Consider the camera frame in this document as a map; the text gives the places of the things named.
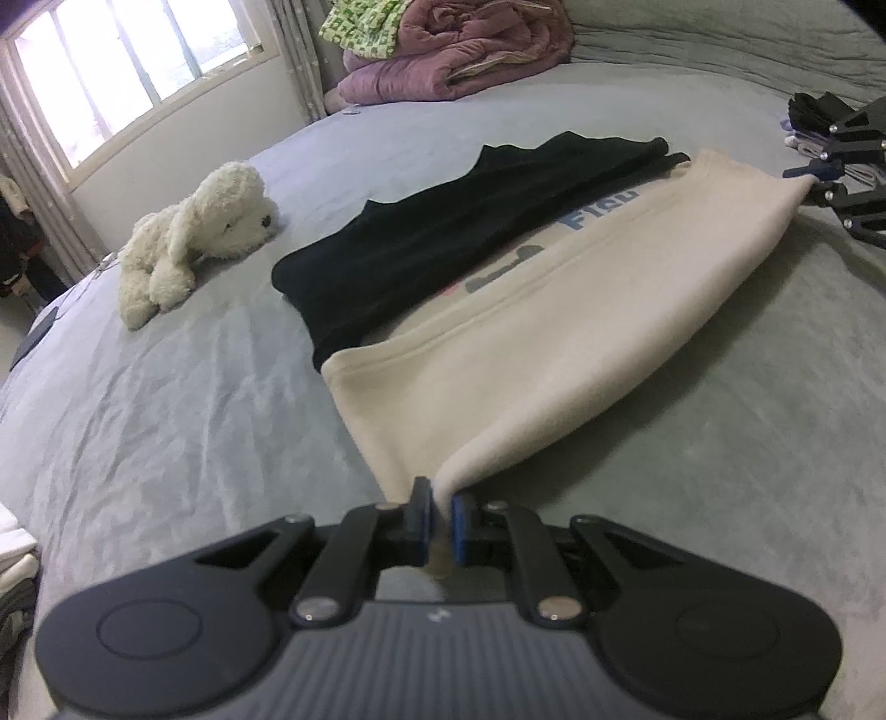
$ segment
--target pink blanket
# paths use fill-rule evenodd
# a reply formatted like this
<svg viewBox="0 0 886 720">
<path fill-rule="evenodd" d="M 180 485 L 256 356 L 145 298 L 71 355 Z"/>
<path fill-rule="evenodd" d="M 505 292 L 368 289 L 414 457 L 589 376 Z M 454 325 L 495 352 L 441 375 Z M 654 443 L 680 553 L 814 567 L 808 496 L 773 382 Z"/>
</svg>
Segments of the pink blanket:
<svg viewBox="0 0 886 720">
<path fill-rule="evenodd" d="M 345 51 L 348 103 L 455 100 L 548 70 L 572 45 L 560 0 L 413 0 L 393 58 Z"/>
</svg>

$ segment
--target white stuffed dog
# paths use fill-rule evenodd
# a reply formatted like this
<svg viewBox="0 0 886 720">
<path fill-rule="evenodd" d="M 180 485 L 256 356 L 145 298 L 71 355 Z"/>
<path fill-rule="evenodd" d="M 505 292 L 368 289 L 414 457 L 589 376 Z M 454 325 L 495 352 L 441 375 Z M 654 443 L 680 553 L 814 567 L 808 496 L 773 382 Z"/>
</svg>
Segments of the white stuffed dog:
<svg viewBox="0 0 886 720">
<path fill-rule="evenodd" d="M 277 206 L 264 191 L 258 170 L 229 162 L 189 198 L 136 223 L 120 251 L 120 316 L 129 330 L 187 299 L 196 283 L 190 259 L 240 257 L 276 232 Z"/>
</svg>

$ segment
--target bed sheet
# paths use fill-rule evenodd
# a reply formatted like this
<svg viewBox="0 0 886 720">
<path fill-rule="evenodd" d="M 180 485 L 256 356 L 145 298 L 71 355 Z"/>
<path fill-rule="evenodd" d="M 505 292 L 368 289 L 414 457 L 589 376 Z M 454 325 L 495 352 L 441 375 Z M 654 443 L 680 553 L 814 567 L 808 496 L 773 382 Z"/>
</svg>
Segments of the bed sheet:
<svg viewBox="0 0 886 720">
<path fill-rule="evenodd" d="M 666 67 L 574 64 L 453 103 L 338 114 L 253 159 L 284 230 L 207 264 L 181 308 L 129 333 L 110 269 L 69 303 L 0 389 L 0 499 L 43 545 L 39 618 L 91 583 L 282 514 L 337 521 L 381 493 L 319 374 L 274 263 L 465 173 L 482 144 L 666 137 L 780 173 L 786 98 Z M 656 375 L 598 420 L 480 492 L 549 522 L 606 515 L 787 584 L 838 621 L 836 719 L 882 720 L 886 689 L 886 267 L 809 211 Z M 492 580 L 391 573 L 388 596 L 495 593 Z M 30 646 L 14 720 L 51 705 Z"/>
</svg>

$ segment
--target silver rivet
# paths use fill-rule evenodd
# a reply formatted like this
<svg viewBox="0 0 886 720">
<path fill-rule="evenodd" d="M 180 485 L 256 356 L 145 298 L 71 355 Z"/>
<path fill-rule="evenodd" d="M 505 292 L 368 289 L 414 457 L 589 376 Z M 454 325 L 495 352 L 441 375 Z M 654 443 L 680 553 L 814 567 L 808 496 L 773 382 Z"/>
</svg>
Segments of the silver rivet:
<svg viewBox="0 0 886 720">
<path fill-rule="evenodd" d="M 544 598 L 538 605 L 539 615 L 545 620 L 572 620 L 581 614 L 581 603 L 565 595 Z"/>
<path fill-rule="evenodd" d="M 338 614 L 338 603 L 332 598 L 305 598 L 295 606 L 295 614 L 308 622 L 322 622 Z"/>
</svg>

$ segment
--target gray padded headboard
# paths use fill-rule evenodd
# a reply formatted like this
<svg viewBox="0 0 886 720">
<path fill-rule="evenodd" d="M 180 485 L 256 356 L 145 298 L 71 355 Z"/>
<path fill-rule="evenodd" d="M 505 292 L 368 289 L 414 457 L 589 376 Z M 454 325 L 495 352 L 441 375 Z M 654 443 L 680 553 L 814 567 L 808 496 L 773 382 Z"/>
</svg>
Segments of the gray padded headboard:
<svg viewBox="0 0 886 720">
<path fill-rule="evenodd" d="M 574 60 L 652 62 L 859 102 L 886 94 L 886 43 L 838 0 L 565 0 Z"/>
</svg>

